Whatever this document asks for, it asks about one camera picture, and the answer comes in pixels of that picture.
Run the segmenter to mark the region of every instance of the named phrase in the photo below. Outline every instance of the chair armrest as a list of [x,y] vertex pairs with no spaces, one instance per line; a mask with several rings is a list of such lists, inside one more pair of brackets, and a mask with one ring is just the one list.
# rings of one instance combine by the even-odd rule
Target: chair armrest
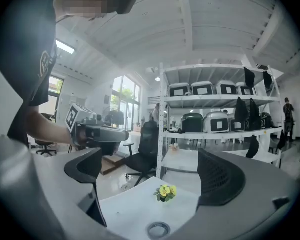
[[131,148],[132,145],[134,145],[134,143],[123,144],[124,147],[129,147],[130,156],[132,156],[132,148]]
[[124,147],[131,147],[132,145],[134,145],[134,143],[129,143],[129,144],[123,144]]

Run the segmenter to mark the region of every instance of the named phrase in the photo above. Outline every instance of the ceiling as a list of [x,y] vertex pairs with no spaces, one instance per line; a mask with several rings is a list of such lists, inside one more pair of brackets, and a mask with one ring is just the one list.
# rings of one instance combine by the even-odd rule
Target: ceiling
[[278,0],[137,0],[126,15],[65,19],[56,37],[75,53],[59,50],[55,70],[91,84],[130,74],[150,87],[160,67],[241,65],[244,53],[286,72],[300,53]]

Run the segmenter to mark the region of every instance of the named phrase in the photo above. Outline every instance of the fluorescent light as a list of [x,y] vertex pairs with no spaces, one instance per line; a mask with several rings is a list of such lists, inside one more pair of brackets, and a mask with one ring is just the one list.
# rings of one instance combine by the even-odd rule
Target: fluorescent light
[[58,40],[55,40],[55,43],[56,43],[56,46],[58,46],[58,48],[70,53],[70,54],[73,54],[75,52],[75,49],[71,48],[70,46],[66,45],[65,43],[63,42],[60,42]]

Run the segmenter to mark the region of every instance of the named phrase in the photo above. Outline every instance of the black pants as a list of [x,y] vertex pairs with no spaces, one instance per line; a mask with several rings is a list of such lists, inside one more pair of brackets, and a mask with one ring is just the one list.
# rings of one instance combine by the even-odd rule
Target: black pants
[[[291,125],[291,130],[290,130],[290,140],[292,140],[292,136],[294,135],[294,123]],[[285,140],[288,140],[288,132],[285,132]]]

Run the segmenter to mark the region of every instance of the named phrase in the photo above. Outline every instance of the potted plant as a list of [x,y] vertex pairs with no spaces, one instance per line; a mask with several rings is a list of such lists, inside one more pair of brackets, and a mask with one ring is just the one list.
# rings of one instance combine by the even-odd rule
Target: potted plant
[[177,188],[176,186],[161,185],[153,195],[156,196],[158,202],[168,202],[177,195]]

